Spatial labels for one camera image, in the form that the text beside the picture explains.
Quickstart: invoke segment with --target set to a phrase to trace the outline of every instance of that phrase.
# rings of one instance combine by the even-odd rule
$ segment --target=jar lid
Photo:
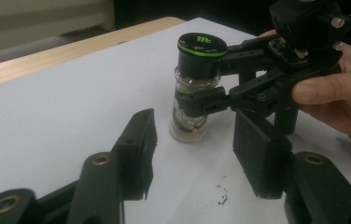
[[[178,70],[182,77],[209,79],[219,75],[219,63],[228,46],[207,34],[188,33],[178,39]]]
[[[200,33],[184,34],[178,39],[178,48],[198,57],[216,58],[226,54],[225,41],[214,36]]]

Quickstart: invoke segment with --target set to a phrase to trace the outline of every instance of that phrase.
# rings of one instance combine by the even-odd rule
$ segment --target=finger
[[[277,32],[275,30],[270,30],[270,31],[267,31],[267,32],[259,35],[258,37],[263,37],[263,36],[267,36],[267,35],[277,35]]]
[[[292,97],[297,103],[305,105],[351,100],[351,72],[301,81],[294,86]]]
[[[301,110],[339,132],[351,135],[351,110],[345,102],[338,101],[325,105],[302,105]]]

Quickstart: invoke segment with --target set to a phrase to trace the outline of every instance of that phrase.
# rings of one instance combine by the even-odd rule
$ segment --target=white surface
[[[196,19],[0,85],[0,192],[28,188],[40,198],[78,179],[87,157],[110,150],[132,115],[153,107],[154,179],[147,201],[125,203],[126,223],[287,223],[283,200],[256,198],[232,152],[233,112],[210,116],[200,143],[170,135],[176,41],[188,32],[228,45],[252,37]],[[351,181],[347,136],[300,113],[290,140],[295,151],[332,159]]]

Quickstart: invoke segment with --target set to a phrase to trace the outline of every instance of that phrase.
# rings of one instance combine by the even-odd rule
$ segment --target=wooden table edge
[[[110,48],[121,42],[159,32],[182,22],[184,21],[178,18],[165,17],[0,63],[0,83]]]

